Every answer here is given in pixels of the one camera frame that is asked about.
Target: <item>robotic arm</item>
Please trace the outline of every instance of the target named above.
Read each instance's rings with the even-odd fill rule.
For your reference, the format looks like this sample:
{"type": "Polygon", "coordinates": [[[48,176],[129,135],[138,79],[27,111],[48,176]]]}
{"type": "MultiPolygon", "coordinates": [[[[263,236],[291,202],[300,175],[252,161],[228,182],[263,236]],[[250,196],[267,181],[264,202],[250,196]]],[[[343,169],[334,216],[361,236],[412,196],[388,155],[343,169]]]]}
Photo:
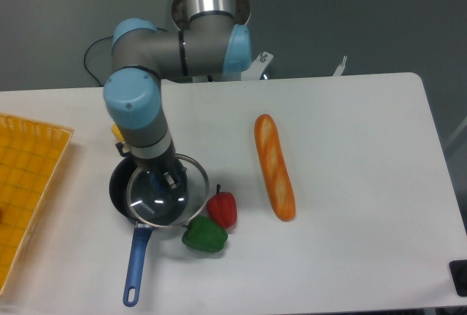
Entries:
{"type": "Polygon", "coordinates": [[[187,0],[189,29],[166,33],[149,21],[125,20],[114,32],[107,110],[136,164],[177,186],[175,147],[161,105],[161,79],[248,69],[248,28],[234,23],[234,0],[187,0]]]}

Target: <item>black object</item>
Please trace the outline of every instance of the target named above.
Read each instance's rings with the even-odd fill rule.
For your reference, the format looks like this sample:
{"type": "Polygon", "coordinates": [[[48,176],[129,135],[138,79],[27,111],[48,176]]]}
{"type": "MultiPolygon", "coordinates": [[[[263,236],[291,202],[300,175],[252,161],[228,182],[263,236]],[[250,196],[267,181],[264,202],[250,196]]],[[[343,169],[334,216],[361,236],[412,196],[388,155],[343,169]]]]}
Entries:
{"type": "Polygon", "coordinates": [[[467,297],[467,260],[454,260],[449,263],[455,291],[461,297],[467,297]]]}
{"type": "MultiPolygon", "coordinates": [[[[109,181],[109,195],[112,204],[120,212],[120,214],[126,217],[133,224],[141,221],[134,216],[128,207],[126,200],[126,190],[131,175],[133,175],[133,172],[135,172],[137,168],[138,167],[132,157],[125,157],[120,161],[120,163],[118,163],[117,167],[115,167],[109,181]]],[[[160,185],[162,191],[166,191],[166,203],[168,206],[161,210],[159,214],[160,216],[157,216],[158,225],[169,225],[181,215],[187,205],[187,200],[178,200],[178,197],[180,197],[187,188],[187,174],[183,171],[183,164],[180,162],[180,160],[175,162],[175,171],[180,177],[180,186],[177,186],[175,189],[171,190],[162,184],[162,182],[159,182],[155,178],[154,174],[149,174],[147,177],[141,176],[140,178],[140,181],[143,179],[151,180],[151,182],[154,183],[157,182],[158,185],[160,185]]]]}
{"type": "Polygon", "coordinates": [[[103,87],[104,85],[103,85],[103,84],[101,83],[101,81],[93,74],[93,72],[91,72],[91,71],[88,69],[88,65],[86,64],[86,56],[88,56],[89,50],[90,50],[94,45],[96,45],[96,44],[99,43],[99,42],[102,42],[103,40],[111,39],[111,38],[113,38],[113,37],[114,37],[114,36],[106,36],[105,38],[100,38],[100,39],[96,40],[93,44],[91,44],[91,45],[87,48],[87,50],[86,50],[86,52],[85,52],[85,57],[83,58],[82,64],[84,65],[86,72],[89,73],[89,75],[90,75],[92,78],[94,78],[94,80],[99,84],[99,87],[103,87]]]}
{"type": "Polygon", "coordinates": [[[109,182],[110,200],[120,214],[127,217],[133,224],[136,224],[137,220],[130,212],[128,204],[126,203],[126,187],[136,168],[133,159],[131,157],[125,157],[118,163],[118,166],[115,167],[109,182]]]}

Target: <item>orange plastic tray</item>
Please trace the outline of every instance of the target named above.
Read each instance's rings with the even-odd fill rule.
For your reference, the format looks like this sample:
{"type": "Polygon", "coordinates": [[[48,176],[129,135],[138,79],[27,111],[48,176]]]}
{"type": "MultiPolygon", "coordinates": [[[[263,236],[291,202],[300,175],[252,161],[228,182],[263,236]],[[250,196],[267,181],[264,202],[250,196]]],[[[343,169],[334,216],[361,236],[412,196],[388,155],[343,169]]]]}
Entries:
{"type": "Polygon", "coordinates": [[[0,295],[73,129],[0,113],[0,295]]]}

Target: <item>bell pepper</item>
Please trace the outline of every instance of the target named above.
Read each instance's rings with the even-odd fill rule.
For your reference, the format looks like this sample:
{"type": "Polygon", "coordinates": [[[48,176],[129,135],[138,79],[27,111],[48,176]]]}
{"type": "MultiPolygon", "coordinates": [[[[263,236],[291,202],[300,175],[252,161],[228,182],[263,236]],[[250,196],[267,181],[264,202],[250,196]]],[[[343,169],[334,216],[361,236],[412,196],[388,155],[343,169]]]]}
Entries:
{"type": "Polygon", "coordinates": [[[224,229],[236,223],[235,197],[230,192],[221,192],[217,184],[217,192],[207,203],[207,212],[212,220],[224,229]]]}
{"type": "Polygon", "coordinates": [[[184,245],[198,251],[216,253],[223,250],[227,233],[208,217],[194,217],[183,234],[184,245]]]}

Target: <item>white table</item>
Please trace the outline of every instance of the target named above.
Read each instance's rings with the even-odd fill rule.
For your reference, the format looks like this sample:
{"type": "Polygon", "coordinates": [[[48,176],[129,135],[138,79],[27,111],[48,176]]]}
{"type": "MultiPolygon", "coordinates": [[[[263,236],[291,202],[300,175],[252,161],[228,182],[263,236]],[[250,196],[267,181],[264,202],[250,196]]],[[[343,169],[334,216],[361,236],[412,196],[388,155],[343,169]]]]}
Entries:
{"type": "Polygon", "coordinates": [[[139,304],[122,304],[132,225],[112,206],[120,161],[101,89],[0,93],[0,112],[75,129],[60,176],[0,300],[11,314],[299,314],[465,305],[449,273],[467,238],[414,74],[164,83],[178,152],[234,193],[224,252],[183,228],[147,249],[139,304]],[[276,120],[297,217],[271,210],[253,138],[276,120]]]}

